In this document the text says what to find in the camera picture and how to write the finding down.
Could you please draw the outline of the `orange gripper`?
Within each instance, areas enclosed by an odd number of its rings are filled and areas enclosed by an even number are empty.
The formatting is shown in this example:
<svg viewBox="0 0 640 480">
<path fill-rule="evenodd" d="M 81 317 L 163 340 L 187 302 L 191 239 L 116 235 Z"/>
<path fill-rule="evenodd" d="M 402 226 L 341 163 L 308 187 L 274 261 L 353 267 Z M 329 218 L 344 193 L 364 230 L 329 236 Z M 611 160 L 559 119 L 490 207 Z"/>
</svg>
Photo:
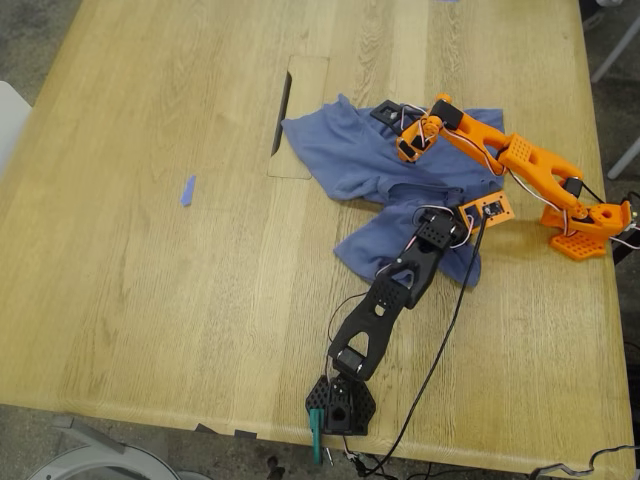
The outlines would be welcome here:
<svg viewBox="0 0 640 480">
<path fill-rule="evenodd" d="M 398 157 L 401 161 L 415 163 L 437 141 L 443 127 L 437 116 L 421 116 L 407 126 L 396 139 Z"/>
</svg>

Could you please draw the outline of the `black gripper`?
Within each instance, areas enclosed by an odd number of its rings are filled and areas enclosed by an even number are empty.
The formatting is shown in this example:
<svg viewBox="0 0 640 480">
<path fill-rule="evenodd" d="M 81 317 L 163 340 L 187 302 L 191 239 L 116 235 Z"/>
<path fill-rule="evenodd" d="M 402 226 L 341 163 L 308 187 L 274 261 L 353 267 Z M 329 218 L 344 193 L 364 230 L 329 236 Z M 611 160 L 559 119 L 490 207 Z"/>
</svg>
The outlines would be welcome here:
<svg viewBox="0 0 640 480">
<path fill-rule="evenodd" d="M 470 239 L 473 231 L 473 217 L 457 213 L 453 217 L 454 225 L 451 233 L 452 245 L 464 245 Z"/>
</svg>

